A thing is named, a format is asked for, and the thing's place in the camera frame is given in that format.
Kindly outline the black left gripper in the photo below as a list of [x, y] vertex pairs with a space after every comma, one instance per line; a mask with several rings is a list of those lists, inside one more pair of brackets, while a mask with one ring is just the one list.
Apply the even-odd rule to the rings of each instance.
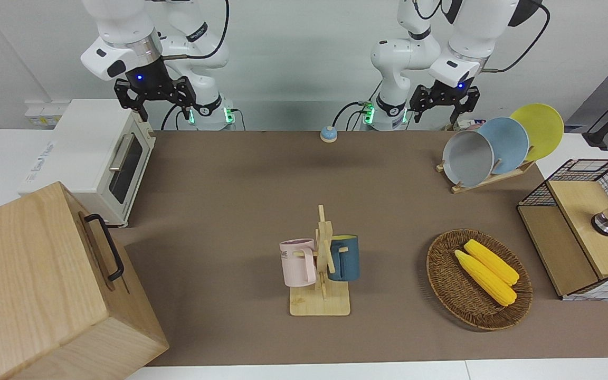
[[453, 106], [453, 123], [465, 112], [473, 111], [480, 98], [478, 87], [472, 86], [473, 79], [464, 80], [450, 87], [435, 80], [431, 87], [417, 85], [410, 99], [410, 110], [416, 125], [425, 111], [436, 106]]

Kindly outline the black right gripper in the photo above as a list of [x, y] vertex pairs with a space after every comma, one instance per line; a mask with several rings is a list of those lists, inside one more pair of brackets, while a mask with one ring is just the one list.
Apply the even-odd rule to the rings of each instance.
[[114, 91], [123, 108], [135, 111], [142, 122], [149, 121], [144, 108], [145, 101], [168, 101], [180, 107], [186, 122], [193, 122], [193, 105], [196, 93], [188, 77], [172, 79], [164, 60], [159, 58], [148, 65], [125, 73], [125, 79], [117, 79]]

